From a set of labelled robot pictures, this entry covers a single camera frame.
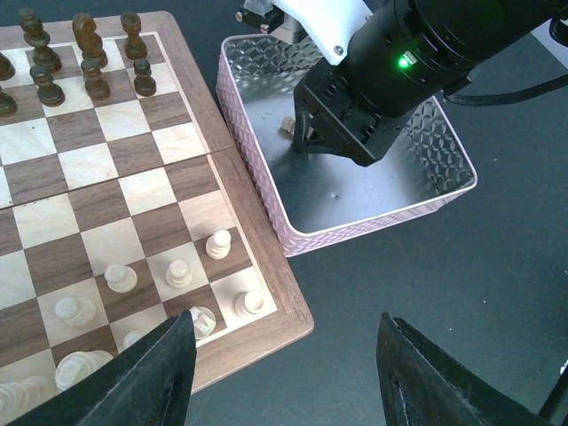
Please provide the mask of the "light chess piece fifteenth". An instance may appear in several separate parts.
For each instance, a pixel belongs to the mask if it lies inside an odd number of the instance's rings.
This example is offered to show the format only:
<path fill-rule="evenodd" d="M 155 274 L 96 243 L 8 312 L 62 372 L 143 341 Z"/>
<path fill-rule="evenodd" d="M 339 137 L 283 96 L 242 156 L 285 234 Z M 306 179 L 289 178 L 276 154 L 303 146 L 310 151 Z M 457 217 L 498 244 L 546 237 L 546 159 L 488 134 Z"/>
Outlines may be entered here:
<path fill-rule="evenodd" d="M 232 235 L 226 229 L 215 231 L 206 241 L 206 253 L 214 259 L 220 260 L 228 256 L 231 250 Z"/>

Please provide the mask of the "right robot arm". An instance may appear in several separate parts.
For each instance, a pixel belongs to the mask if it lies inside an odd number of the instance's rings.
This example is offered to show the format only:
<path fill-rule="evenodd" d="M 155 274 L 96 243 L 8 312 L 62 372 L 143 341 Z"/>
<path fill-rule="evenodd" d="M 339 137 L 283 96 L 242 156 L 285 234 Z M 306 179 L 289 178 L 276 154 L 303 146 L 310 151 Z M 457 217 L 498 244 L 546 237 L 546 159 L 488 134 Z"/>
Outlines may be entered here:
<path fill-rule="evenodd" d="M 566 20 L 564 1 L 384 1 L 339 65 L 321 60 L 295 87 L 293 146 L 369 166 L 436 93 L 457 105 L 491 107 L 563 88 L 560 76 L 521 91 L 462 95 L 480 64 L 541 24 L 566 43 Z"/>

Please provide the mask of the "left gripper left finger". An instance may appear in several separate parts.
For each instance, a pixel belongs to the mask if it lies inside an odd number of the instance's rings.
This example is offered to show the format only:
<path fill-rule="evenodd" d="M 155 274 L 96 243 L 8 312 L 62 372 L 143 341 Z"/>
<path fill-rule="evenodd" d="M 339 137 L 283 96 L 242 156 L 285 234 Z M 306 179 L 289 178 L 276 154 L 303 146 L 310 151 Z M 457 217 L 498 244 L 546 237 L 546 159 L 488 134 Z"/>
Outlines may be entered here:
<path fill-rule="evenodd" d="M 196 342 L 188 310 L 12 425 L 183 425 Z"/>

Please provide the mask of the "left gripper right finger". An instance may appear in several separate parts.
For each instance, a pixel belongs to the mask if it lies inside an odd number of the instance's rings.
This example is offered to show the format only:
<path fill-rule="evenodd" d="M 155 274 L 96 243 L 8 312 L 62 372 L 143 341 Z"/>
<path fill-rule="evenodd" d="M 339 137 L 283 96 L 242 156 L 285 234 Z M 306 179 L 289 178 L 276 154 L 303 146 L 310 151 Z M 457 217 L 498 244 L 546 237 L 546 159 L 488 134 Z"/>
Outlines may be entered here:
<path fill-rule="evenodd" d="M 549 424 L 388 312 L 380 320 L 376 364 L 388 425 Z"/>

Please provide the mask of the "light chess piece fourteenth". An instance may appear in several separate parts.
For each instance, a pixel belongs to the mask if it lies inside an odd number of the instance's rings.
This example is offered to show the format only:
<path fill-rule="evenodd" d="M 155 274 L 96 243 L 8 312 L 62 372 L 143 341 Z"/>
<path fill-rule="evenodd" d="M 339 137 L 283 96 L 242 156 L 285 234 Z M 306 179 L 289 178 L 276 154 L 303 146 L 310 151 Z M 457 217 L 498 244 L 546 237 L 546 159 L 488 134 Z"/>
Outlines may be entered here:
<path fill-rule="evenodd" d="M 295 136 L 295 128 L 296 119 L 291 116 L 285 116 L 281 121 L 278 132 L 286 138 L 293 138 Z"/>

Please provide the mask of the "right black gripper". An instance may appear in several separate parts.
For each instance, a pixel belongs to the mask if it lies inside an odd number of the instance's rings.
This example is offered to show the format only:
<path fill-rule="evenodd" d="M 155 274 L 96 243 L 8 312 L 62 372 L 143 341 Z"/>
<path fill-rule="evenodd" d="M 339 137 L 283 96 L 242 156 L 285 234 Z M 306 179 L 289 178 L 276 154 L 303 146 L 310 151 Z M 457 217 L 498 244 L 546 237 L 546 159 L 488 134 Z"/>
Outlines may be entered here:
<path fill-rule="evenodd" d="M 302 154 L 332 154 L 367 167 L 394 144 L 412 112 L 378 112 L 351 92 L 340 67 L 319 61 L 294 89 L 293 147 Z"/>

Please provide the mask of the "light wooden pawn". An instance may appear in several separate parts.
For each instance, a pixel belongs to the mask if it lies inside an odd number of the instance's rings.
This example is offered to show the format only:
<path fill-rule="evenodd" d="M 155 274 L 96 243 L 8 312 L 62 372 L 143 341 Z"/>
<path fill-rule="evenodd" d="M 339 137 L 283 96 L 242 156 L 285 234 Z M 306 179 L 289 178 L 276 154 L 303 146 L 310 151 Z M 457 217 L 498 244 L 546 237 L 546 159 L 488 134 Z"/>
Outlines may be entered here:
<path fill-rule="evenodd" d="M 240 318 L 254 316 L 263 311 L 264 292 L 258 289 L 241 293 L 233 305 L 236 315 Z"/>

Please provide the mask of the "light chess piece thirteenth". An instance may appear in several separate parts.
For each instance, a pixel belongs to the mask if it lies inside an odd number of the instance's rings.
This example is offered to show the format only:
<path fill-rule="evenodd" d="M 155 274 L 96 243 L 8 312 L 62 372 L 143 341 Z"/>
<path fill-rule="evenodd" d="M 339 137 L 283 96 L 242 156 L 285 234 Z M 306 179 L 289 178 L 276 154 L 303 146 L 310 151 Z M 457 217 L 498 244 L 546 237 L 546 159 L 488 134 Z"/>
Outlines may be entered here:
<path fill-rule="evenodd" d="M 70 327 L 83 327 L 94 320 L 97 306 L 88 297 L 66 296 L 55 304 L 54 313 Z"/>

